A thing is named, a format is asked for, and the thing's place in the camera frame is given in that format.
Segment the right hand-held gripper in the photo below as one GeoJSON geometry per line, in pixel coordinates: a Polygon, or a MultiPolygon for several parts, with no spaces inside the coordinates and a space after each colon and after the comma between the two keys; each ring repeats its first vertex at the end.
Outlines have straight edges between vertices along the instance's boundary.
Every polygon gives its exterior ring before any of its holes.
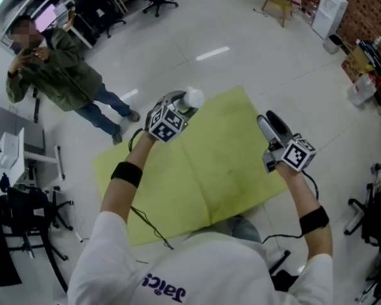
{"type": "Polygon", "coordinates": [[[316,149],[300,133],[293,135],[289,126],[275,112],[267,111],[266,117],[257,116],[257,124],[269,142],[262,157],[266,172],[274,171],[280,162],[297,172],[303,171],[314,159],[316,149]],[[281,139],[289,139],[286,145],[277,140],[277,135],[281,139]]]}

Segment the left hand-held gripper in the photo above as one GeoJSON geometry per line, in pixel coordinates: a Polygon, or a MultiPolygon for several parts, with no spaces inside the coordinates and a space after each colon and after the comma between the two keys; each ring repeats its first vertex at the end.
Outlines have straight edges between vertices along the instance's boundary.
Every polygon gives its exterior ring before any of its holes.
{"type": "Polygon", "coordinates": [[[156,140],[171,142],[189,125],[189,120],[197,112],[196,107],[186,105],[181,100],[186,91],[175,90],[164,96],[164,103],[157,105],[147,116],[145,131],[156,140]]]}

